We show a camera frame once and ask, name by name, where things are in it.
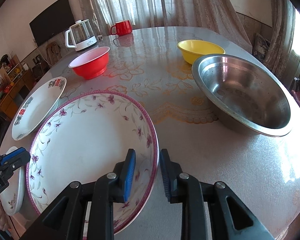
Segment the cushion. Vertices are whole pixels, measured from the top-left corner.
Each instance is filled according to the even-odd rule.
[[[266,53],[269,50],[270,41],[262,37],[259,33],[256,33],[256,40],[252,49],[252,55],[263,63]]]

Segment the red mug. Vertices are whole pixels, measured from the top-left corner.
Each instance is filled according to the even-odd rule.
[[[113,27],[115,27],[116,33],[112,33]],[[111,33],[111,35],[118,35],[118,36],[127,35],[129,33],[132,33],[132,27],[131,27],[130,21],[127,20],[127,21],[115,23],[115,25],[111,27],[110,33]]]

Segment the dining table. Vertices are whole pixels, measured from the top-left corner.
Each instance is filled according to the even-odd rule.
[[[184,61],[177,48],[178,42],[183,40],[213,42],[226,54],[248,60],[271,74],[250,53],[209,29],[155,27],[134,30],[120,37],[107,36],[98,41],[93,47],[110,47],[109,63],[102,75],[91,80],[84,80],[68,67],[86,50],[69,53],[40,79],[28,97],[58,76],[67,79],[59,105],[95,90],[129,95],[148,112],[159,148],[166,148],[173,162],[179,163],[184,172],[199,181],[225,182],[271,234],[278,237],[300,212],[300,109],[292,97],[288,98],[294,113],[291,116],[293,128],[283,137],[248,136],[230,130],[218,120],[207,97],[194,82],[191,65]],[[35,132],[14,141],[12,125],[13,122],[4,137],[0,154],[12,146],[30,150]],[[181,204],[168,203],[158,169],[144,208],[114,238],[180,239],[181,213]],[[27,229],[37,217],[25,192],[22,207],[14,218]]]

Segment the pink plate rim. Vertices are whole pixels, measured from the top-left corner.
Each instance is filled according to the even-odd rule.
[[[121,96],[129,101],[131,101],[132,103],[135,104],[135,106],[137,106],[139,108],[139,110],[143,113],[149,127],[150,127],[150,131],[151,131],[151,135],[152,135],[152,140],[153,140],[153,150],[154,150],[154,158],[153,158],[153,163],[152,163],[152,171],[151,171],[151,175],[150,175],[150,180],[148,183],[148,186],[146,188],[145,194],[143,195],[141,201],[139,202],[137,208],[134,210],[134,212],[124,221],[124,223],[122,223],[120,226],[114,228],[114,233],[118,233],[119,231],[121,231],[122,229],[124,229],[126,226],[128,226],[136,217],[137,215],[141,212],[141,210],[143,209],[143,207],[145,206],[150,193],[152,191],[153,185],[154,185],[154,179],[157,175],[157,169],[158,169],[158,164],[159,164],[159,148],[158,148],[158,141],[157,141],[157,134],[155,132],[154,129],[154,125],[150,119],[150,116],[148,115],[148,113],[146,112],[146,110],[143,108],[143,106],[136,101],[135,99],[133,99],[132,97],[125,95],[123,93],[119,93],[116,91],[108,91],[108,90],[95,90],[92,92],[88,92],[82,95],[79,95],[75,98],[72,98],[71,100],[65,102],[63,105],[59,106],[42,124],[42,126],[40,127],[40,129],[38,130],[37,134],[34,137],[34,140],[31,144],[31,148],[30,148],[30,153],[32,152],[33,146],[34,146],[34,142],[37,139],[37,136],[39,135],[40,131],[42,130],[42,128],[45,126],[46,122],[56,113],[58,112],[60,109],[64,108],[66,105],[68,105],[69,103],[85,97],[85,96],[89,96],[89,95],[93,95],[93,94],[114,94],[117,96]],[[30,188],[29,188],[29,163],[26,166],[26,186],[27,186],[27,192],[28,192],[28,196],[29,199],[31,201],[31,204],[34,208],[34,210],[37,212],[38,215],[40,215],[40,211],[37,209],[37,206],[35,205],[31,193],[30,193]]]
[[[91,52],[91,51],[98,50],[98,49],[102,49],[102,48],[107,48],[107,49],[106,49],[106,51],[105,51],[104,53],[102,53],[101,55],[98,55],[98,56],[96,56],[94,59],[89,60],[89,61],[87,61],[87,62],[85,62],[85,63],[83,63],[83,64],[71,66],[71,63],[74,62],[75,60],[77,60],[78,58],[83,57],[84,55],[88,54],[88,53]],[[90,50],[86,51],[85,53],[83,53],[83,54],[79,55],[78,57],[76,57],[74,60],[72,60],[72,61],[69,63],[68,67],[69,67],[69,68],[80,67],[80,66],[82,66],[82,65],[84,65],[84,64],[87,64],[87,63],[89,63],[89,62],[92,62],[93,60],[95,60],[95,59],[97,59],[97,58],[100,58],[101,56],[103,56],[104,54],[106,54],[109,50],[110,50],[110,47],[107,47],[107,46],[103,46],[103,47],[98,47],[98,48],[90,49]]]

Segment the yellow bowl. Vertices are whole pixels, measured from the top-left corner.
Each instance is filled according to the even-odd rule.
[[[217,44],[208,41],[186,40],[180,41],[177,45],[181,50],[182,56],[186,62],[193,64],[195,60],[207,54],[225,54],[225,50]]]

